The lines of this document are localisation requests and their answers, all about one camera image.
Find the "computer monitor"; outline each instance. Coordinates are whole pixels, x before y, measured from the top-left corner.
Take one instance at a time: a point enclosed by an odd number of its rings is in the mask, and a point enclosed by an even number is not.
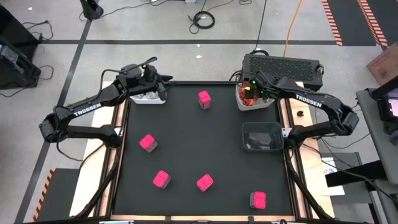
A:
[[[398,122],[398,76],[371,92],[377,100],[380,118],[385,122]]]

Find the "clear plastic container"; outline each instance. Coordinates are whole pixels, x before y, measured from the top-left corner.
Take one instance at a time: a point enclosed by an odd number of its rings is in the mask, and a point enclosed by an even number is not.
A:
[[[273,103],[275,100],[274,99],[262,99],[259,98],[256,100],[254,105],[252,106],[246,106],[243,104],[243,101],[239,97],[239,91],[241,87],[239,85],[236,85],[235,89],[235,97],[236,97],[236,102],[238,103],[238,108],[241,111],[248,111],[248,110],[256,110],[256,109],[261,109],[261,108],[267,108],[271,103]]]
[[[274,152],[284,147],[282,126],[276,122],[243,123],[242,134],[248,152]]]

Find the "black cable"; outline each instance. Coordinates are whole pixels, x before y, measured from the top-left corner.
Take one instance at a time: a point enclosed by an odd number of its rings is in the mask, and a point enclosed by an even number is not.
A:
[[[242,72],[242,70],[238,70],[238,71],[234,72],[234,73],[231,75],[231,77],[229,78],[228,81],[232,81],[232,78],[233,78],[233,77],[235,77],[235,81],[236,81],[236,82],[241,83],[241,82],[242,82],[242,79],[243,79],[243,72]]]
[[[184,0],[165,0],[165,1],[162,1],[161,3],[159,3],[159,4],[154,4],[154,2],[152,2],[152,0],[149,0],[149,4],[151,4],[151,6],[159,6],[159,5],[161,5],[163,3],[166,3],[168,1],[184,1]]]
[[[273,84],[272,82],[270,82],[269,79],[268,79],[262,72],[257,71],[256,73],[251,73],[251,74],[260,74],[260,75],[267,81],[268,84],[270,84],[271,86],[273,86],[273,87],[275,87],[275,88],[278,88],[275,84]],[[285,89],[285,90],[297,90],[296,88],[289,88],[289,87],[283,87],[283,89]],[[329,96],[330,98],[339,100],[339,99],[336,98],[335,96],[330,95],[330,94],[328,94],[328,93],[319,93],[319,92],[315,92],[315,91],[312,91],[312,90],[308,90],[308,89],[306,89],[306,88],[301,88],[300,91],[303,91],[303,92],[305,92],[305,93],[312,94],[312,95]]]
[[[115,10],[113,10],[112,12],[103,14],[102,16],[100,16],[100,17],[97,18],[97,19],[102,19],[102,18],[104,18],[105,16],[114,14],[115,12],[120,11],[120,10],[123,10],[123,9],[135,9],[135,8],[138,8],[138,7],[141,7],[141,6],[145,6],[145,5],[148,5],[148,4],[150,4],[151,6],[159,6],[159,5],[164,4],[164,3],[166,3],[166,2],[169,2],[169,1],[181,1],[181,0],[165,0],[165,1],[161,2],[161,3],[159,3],[159,4],[153,4],[153,2],[152,2],[151,0],[149,0],[149,2],[142,3],[142,4],[138,4],[138,5],[136,5],[136,6],[124,6],[124,7],[121,7],[121,8],[119,8],[119,9],[115,9]],[[83,12],[80,13],[80,15],[79,15],[79,20],[81,20],[81,21],[83,21],[83,22],[86,22],[86,21],[91,22],[91,20],[87,20],[87,19],[84,20],[84,19],[82,19],[82,18],[81,18],[81,15],[82,15],[82,14],[83,14]]]
[[[321,155],[320,151],[318,151],[318,150],[315,149],[314,147],[311,147],[311,146],[306,145],[306,144],[303,144],[303,145],[304,145],[304,146],[307,146],[309,149],[311,149],[311,150],[313,150],[313,151],[319,153],[319,155]],[[349,171],[344,170],[344,169],[337,168],[337,167],[335,167],[335,166],[333,166],[333,165],[331,165],[331,164],[329,164],[329,163],[327,163],[327,162],[325,162],[325,161],[323,161],[323,160],[321,160],[321,161],[322,161],[324,164],[327,164],[327,165],[329,165],[329,166],[331,166],[331,167],[333,167],[333,168],[335,168],[335,169],[337,169],[337,170],[339,170],[339,171],[342,171],[342,172],[344,172],[344,173],[346,173],[346,174],[348,174],[348,175],[353,175],[353,176],[355,176],[355,177],[359,177],[359,178],[364,179],[366,182],[368,182],[370,185],[372,185],[375,189],[379,190],[381,193],[383,193],[385,196],[387,196],[387,197],[388,197],[389,199],[391,199],[393,202],[398,202],[397,199],[391,197],[389,194],[385,193],[385,191],[383,191],[383,190],[381,190],[379,187],[375,186],[374,183],[373,183],[370,179],[368,179],[367,177],[365,177],[365,176],[363,176],[363,175],[359,175],[359,174],[354,174],[354,173],[349,172]]]
[[[71,159],[71,160],[73,160],[73,161],[77,161],[77,162],[83,161],[82,159],[76,159],[76,158],[74,158],[74,157],[68,156],[66,153],[64,153],[63,151],[61,151],[59,144],[60,144],[60,143],[57,142],[57,151],[58,151],[59,153],[61,153],[63,156],[65,156],[66,158]]]
[[[239,0],[239,4],[241,4],[242,6],[252,4],[252,0]]]
[[[94,101],[94,100],[98,99],[98,97],[100,97],[100,94],[101,94],[101,92],[102,92],[102,83],[103,83],[104,75],[105,75],[106,72],[127,73],[128,71],[130,71],[130,70],[132,70],[132,69],[141,67],[142,65],[145,65],[145,64],[147,64],[147,63],[151,63],[151,62],[153,62],[153,61],[155,61],[155,60],[157,60],[157,57],[151,57],[150,59],[146,60],[144,63],[141,63],[141,64],[139,64],[139,65],[130,67],[130,68],[128,68],[128,69],[126,69],[126,70],[123,70],[123,71],[121,71],[121,70],[115,70],[115,69],[105,69],[105,70],[103,70],[103,71],[102,71],[102,74],[101,74],[100,81],[99,81],[99,90],[98,90],[98,93],[95,95],[95,97],[94,97],[93,99],[91,99],[91,101]],[[85,102],[81,102],[81,104],[79,104],[79,105],[74,105],[74,107],[81,106],[81,105],[83,105],[83,104],[85,104]]]
[[[39,22],[39,23],[34,23],[34,22],[24,22],[24,23],[22,23],[22,25],[25,25],[25,24],[32,24],[32,26],[26,28],[27,30],[29,30],[29,29],[31,29],[31,28],[33,28],[35,26],[48,24],[50,26],[51,37],[49,37],[49,38],[46,38],[44,36],[42,36],[42,37],[45,40],[51,40],[54,37],[54,33],[52,32],[52,26],[51,26],[51,23],[49,21],[43,21],[43,22]]]
[[[233,1],[235,1],[235,0],[230,0],[229,2],[226,2],[226,3],[223,3],[223,4],[219,4],[217,6],[213,6],[213,7],[209,8],[209,9],[207,9],[206,11],[210,11],[210,10],[215,9],[217,7],[220,7],[220,6],[226,6],[226,5],[228,5],[229,3],[233,2]]]
[[[349,145],[347,145],[347,146],[344,146],[344,147],[332,146],[332,145],[331,145],[330,143],[328,143],[327,141],[325,141],[325,140],[323,140],[323,139],[321,139],[321,140],[322,140],[323,143],[325,143],[326,145],[328,145],[328,146],[330,146],[330,147],[333,147],[333,148],[335,148],[335,149],[346,149],[346,148],[352,146],[353,144],[355,144],[355,143],[357,143],[357,142],[360,142],[361,140],[363,140],[364,138],[366,138],[366,137],[367,137],[368,135],[370,135],[370,134],[371,134],[371,133],[367,133],[365,136],[361,137],[360,139],[358,139],[358,140],[356,140],[356,141],[352,142],[351,144],[349,144]]]
[[[257,46],[259,45],[259,40],[260,40],[260,34],[261,34],[261,28],[262,28],[262,22],[264,21],[264,14],[266,13],[266,6],[267,6],[267,0],[264,2],[264,8],[262,9],[262,17],[261,17],[261,23],[260,23],[260,30],[259,30],[259,35],[257,37],[256,41],[256,46],[254,50],[257,49]]]
[[[86,156],[85,159],[83,159],[83,161],[81,162],[80,167],[79,167],[79,172],[78,172],[79,175],[80,175],[81,168],[83,167],[83,165],[85,164],[85,162],[86,162],[92,155],[94,155],[96,152],[98,152],[98,150],[100,150],[104,145],[105,145],[105,144],[102,143],[100,146],[98,146],[98,148],[96,148],[96,149],[95,149],[94,151],[92,151],[88,156]]]
[[[29,88],[29,87],[32,87],[32,86],[36,86],[37,83],[38,83],[38,81],[39,81],[39,79],[43,79],[43,80],[49,80],[49,79],[51,79],[51,78],[53,77],[53,75],[54,75],[54,68],[53,68],[53,66],[51,66],[51,65],[43,65],[43,66],[39,67],[39,69],[44,68],[44,67],[49,67],[49,68],[51,68],[52,71],[51,71],[50,77],[48,77],[48,78],[40,78],[40,77],[37,78],[37,72],[38,72],[38,71],[36,71],[36,75],[35,75],[36,81],[35,81],[35,84],[34,84],[34,85],[20,86],[20,84],[18,84],[18,83],[16,83],[16,82],[10,82],[10,83],[7,83],[7,84],[1,85],[1,86],[2,86],[2,87],[5,87],[5,86],[11,85],[11,84],[16,84],[16,85],[18,85],[19,87],[21,87],[21,89],[20,89],[20,90],[17,90],[15,93],[13,93],[13,94],[11,94],[11,95],[5,95],[5,94],[3,94],[3,93],[0,93],[0,95],[3,96],[3,97],[5,97],[5,98],[11,98],[11,97],[15,96],[16,94],[18,94],[18,93],[24,91],[26,88]]]
[[[120,134],[121,134],[121,132],[122,132],[122,126],[116,126],[116,127],[114,127],[114,128],[120,128],[119,133],[118,133],[118,136],[120,136]],[[96,152],[98,152],[98,150],[100,150],[104,145],[105,145],[105,143],[102,143],[102,144],[101,144],[100,146],[98,146],[94,151],[92,151],[88,156],[86,156],[85,159],[83,159],[83,161],[81,162],[80,167],[79,167],[79,174],[80,174],[81,168],[83,167],[83,165],[85,164],[85,162],[86,162],[92,155],[94,155]]]
[[[40,69],[40,68],[44,68],[44,67],[51,68],[51,74],[50,74],[50,76],[49,76],[48,78],[41,78],[41,77],[39,77],[39,79],[43,79],[43,80],[50,80],[50,79],[52,79],[52,77],[53,77],[53,75],[54,75],[54,67],[51,66],[51,65],[43,65],[43,66],[39,67],[39,69]]]
[[[355,106],[353,106],[351,109],[354,109],[355,107],[359,106],[359,102],[357,101]]]
[[[120,136],[123,128],[119,130],[118,136]],[[114,162],[112,164],[111,170],[108,172],[106,175],[104,181],[101,183],[101,185],[98,187],[97,191],[94,193],[94,196],[90,199],[90,201],[86,204],[86,206],[83,208],[83,210],[77,214],[75,217],[87,217],[92,209],[95,207],[96,203],[100,199],[100,197],[103,195],[103,192],[107,188],[108,184],[116,177],[117,170],[119,167],[120,163],[120,156],[121,156],[121,149],[118,147],[118,150],[116,151],[116,154],[114,156]]]
[[[311,148],[312,150],[316,150],[314,147],[311,147],[311,146],[309,146],[309,145],[307,145],[307,144],[305,144],[305,143],[303,143],[303,146],[306,146],[306,147],[309,147],[309,148]],[[351,165],[351,164],[348,164],[348,163],[346,163],[346,162],[344,162],[342,159],[340,159],[338,156],[336,156],[330,149],[329,149],[329,151],[330,151],[330,154],[333,156],[333,157],[335,157],[335,159],[337,159],[337,161],[340,161],[341,163],[344,163],[344,164],[346,164],[348,167],[350,167],[350,168],[353,168],[353,167],[355,167],[355,166],[353,166],[353,165]]]
[[[197,34],[197,33],[199,33],[199,30],[201,30],[201,29],[210,29],[210,28],[212,28],[212,27],[216,24],[216,19],[215,19],[215,17],[214,17],[209,11],[210,11],[210,10],[213,10],[213,9],[215,9],[215,8],[217,8],[217,7],[221,7],[221,6],[228,5],[229,3],[232,3],[232,2],[235,1],[235,0],[230,0],[230,1],[226,2],[226,3],[219,4],[219,5],[217,5],[217,6],[213,6],[213,7],[209,8],[209,9],[207,9],[206,11],[204,11],[206,1],[207,1],[207,0],[205,0],[205,2],[203,3],[203,5],[202,5],[202,7],[201,7],[201,10],[200,10],[199,12],[197,12],[197,13],[194,15],[193,18],[190,17],[190,16],[188,16],[188,19],[192,22],[192,24],[191,24],[190,27],[189,27],[189,32],[190,32],[191,34]],[[203,26],[203,25],[200,25],[200,24],[199,24],[199,21],[201,20],[201,16],[202,16],[202,15],[207,15],[207,16],[209,16],[209,17],[211,18],[211,24],[210,24],[210,25]],[[197,30],[196,32],[192,31],[192,27],[193,27],[193,26],[196,26],[196,27],[198,28],[198,30]]]
[[[289,149],[284,150],[284,155],[285,157],[289,156]],[[322,209],[319,203],[312,196],[311,192],[307,189],[307,186],[305,186],[305,184],[302,182],[298,173],[295,171],[293,167],[292,158],[293,156],[290,157],[289,161],[286,161],[286,166],[288,168],[287,170],[291,174],[291,177],[293,178],[296,185],[302,191],[303,196],[308,200],[309,205],[313,208],[315,213],[318,215],[319,219],[333,219],[324,211],[324,209]]]

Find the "cardboard box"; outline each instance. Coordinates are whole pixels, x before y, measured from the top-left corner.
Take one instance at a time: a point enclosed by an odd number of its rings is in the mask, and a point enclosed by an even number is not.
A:
[[[398,75],[398,42],[371,61],[367,68],[380,85]]]

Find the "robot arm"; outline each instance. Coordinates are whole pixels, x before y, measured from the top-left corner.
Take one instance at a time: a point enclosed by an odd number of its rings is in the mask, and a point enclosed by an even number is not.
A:
[[[66,138],[98,138],[104,141],[108,147],[118,144],[118,136],[113,127],[104,125],[100,128],[70,126],[69,122],[79,116],[90,113],[104,106],[116,106],[127,97],[157,91],[160,99],[165,100],[165,82],[173,77],[159,75],[157,70],[148,63],[157,60],[155,57],[136,65],[128,65],[119,70],[105,70],[105,72],[118,72],[119,75],[110,86],[100,90],[97,95],[91,96],[68,106],[57,105],[53,113],[46,116],[39,124],[40,131],[46,142],[61,142]]]
[[[275,79],[269,74],[257,72],[249,80],[251,89],[261,98],[293,98],[323,110],[329,121],[312,126],[294,126],[289,138],[300,144],[306,138],[336,134],[347,136],[353,133],[359,122],[358,115],[339,99],[325,93],[318,93],[298,86],[287,77]]]

